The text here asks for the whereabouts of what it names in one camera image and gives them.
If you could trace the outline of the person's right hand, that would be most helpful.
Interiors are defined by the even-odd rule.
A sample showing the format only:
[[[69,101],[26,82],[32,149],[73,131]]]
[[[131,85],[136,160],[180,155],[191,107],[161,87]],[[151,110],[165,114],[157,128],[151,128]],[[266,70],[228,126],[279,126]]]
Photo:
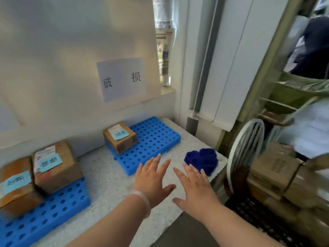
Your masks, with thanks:
[[[174,167],[174,173],[179,178],[185,191],[186,212],[188,215],[205,223],[207,218],[220,204],[214,190],[210,186],[205,185],[200,171],[194,166],[189,165],[195,172],[195,183],[188,180],[187,174],[184,174],[178,168]]]

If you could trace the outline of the person's left hand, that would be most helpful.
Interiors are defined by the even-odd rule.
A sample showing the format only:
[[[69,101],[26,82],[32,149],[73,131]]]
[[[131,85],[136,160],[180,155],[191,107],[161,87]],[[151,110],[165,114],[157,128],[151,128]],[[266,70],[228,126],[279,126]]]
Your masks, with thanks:
[[[162,188],[164,188],[162,182],[171,163],[171,159],[167,159],[160,167],[158,166],[157,172],[151,173],[150,164],[154,158],[152,157],[143,165],[142,173],[138,178],[135,178],[132,188],[135,195],[140,194],[143,199],[147,199],[151,209],[164,200],[162,199]]]

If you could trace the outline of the person's left forearm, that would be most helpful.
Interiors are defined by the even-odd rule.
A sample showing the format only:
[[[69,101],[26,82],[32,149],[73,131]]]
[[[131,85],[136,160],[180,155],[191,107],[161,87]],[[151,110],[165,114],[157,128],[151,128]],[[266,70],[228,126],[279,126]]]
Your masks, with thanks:
[[[65,247],[129,247],[150,212],[147,199],[132,193]]]

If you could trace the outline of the person's right forearm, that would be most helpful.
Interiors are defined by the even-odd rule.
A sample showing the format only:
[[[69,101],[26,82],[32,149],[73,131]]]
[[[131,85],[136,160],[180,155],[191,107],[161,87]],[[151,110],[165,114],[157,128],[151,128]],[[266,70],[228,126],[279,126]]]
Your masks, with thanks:
[[[285,247],[220,203],[212,204],[201,222],[220,247]]]

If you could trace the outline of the dark blue cloth bundle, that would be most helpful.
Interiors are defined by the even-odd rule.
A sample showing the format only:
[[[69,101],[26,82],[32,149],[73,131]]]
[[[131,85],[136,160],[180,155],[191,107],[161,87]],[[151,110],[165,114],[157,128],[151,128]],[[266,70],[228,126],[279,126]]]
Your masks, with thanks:
[[[194,166],[198,171],[204,170],[209,177],[218,166],[216,151],[212,148],[203,148],[199,151],[187,152],[184,158],[187,165]]]

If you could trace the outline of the blue perforated plastic pallet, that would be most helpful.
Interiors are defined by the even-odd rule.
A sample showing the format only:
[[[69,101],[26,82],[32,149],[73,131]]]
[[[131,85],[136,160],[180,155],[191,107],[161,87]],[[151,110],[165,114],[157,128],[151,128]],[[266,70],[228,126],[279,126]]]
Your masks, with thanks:
[[[156,117],[148,118],[140,123],[130,126],[138,136],[138,142],[132,148],[118,155],[111,146],[105,142],[125,173],[133,175],[140,163],[145,164],[159,153],[168,152],[181,141],[181,136]]]
[[[46,196],[37,207],[16,219],[0,215],[0,247],[30,247],[49,232],[89,207],[85,177]]]

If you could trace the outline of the small cardboard box blue label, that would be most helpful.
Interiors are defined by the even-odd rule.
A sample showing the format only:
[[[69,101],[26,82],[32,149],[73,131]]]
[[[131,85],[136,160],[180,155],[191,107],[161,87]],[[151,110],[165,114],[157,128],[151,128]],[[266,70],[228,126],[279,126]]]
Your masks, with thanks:
[[[132,148],[138,142],[137,134],[124,121],[103,130],[105,142],[118,155]]]

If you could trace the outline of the brown cardboard carton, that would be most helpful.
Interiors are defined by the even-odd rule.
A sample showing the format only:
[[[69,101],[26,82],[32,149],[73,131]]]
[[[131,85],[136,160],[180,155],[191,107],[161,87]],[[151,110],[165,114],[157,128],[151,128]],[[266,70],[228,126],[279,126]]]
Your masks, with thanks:
[[[283,197],[300,208],[329,213],[329,179],[301,166]]]
[[[273,142],[254,160],[247,180],[281,196],[287,190],[299,166],[294,146]]]

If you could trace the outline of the white paper sign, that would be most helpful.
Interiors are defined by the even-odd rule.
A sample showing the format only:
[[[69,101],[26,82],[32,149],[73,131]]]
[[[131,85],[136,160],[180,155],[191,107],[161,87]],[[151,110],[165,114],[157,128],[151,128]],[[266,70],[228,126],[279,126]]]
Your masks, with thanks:
[[[104,103],[146,93],[143,58],[103,61],[96,66]]]

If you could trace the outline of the white plastic sack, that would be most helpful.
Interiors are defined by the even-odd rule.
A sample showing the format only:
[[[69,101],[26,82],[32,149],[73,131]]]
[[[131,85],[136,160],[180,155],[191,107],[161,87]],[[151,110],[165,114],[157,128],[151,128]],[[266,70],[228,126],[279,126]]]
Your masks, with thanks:
[[[307,106],[294,119],[294,124],[280,133],[280,143],[293,145],[307,158],[329,153],[329,99]]]

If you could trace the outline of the printed posters on window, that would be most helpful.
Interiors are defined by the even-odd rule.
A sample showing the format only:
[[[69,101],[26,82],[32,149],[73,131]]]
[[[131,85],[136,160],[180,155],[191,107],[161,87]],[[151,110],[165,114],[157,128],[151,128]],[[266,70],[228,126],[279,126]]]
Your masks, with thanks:
[[[169,86],[169,60],[175,31],[172,24],[172,6],[172,0],[153,0],[159,76],[162,86]]]

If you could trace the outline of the white board panel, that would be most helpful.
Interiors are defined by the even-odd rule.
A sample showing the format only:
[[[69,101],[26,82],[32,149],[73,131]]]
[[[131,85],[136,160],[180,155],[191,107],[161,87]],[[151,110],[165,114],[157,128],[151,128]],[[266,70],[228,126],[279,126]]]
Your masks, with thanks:
[[[0,0],[0,98],[20,126],[63,124],[161,95],[153,0]],[[97,64],[143,62],[115,87]]]

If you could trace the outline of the white window frame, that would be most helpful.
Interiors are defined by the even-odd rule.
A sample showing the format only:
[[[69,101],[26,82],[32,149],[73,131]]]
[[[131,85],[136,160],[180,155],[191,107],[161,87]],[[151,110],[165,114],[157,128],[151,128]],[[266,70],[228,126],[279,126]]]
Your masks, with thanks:
[[[183,128],[193,109],[231,131],[289,0],[184,0],[187,28],[178,112]]]

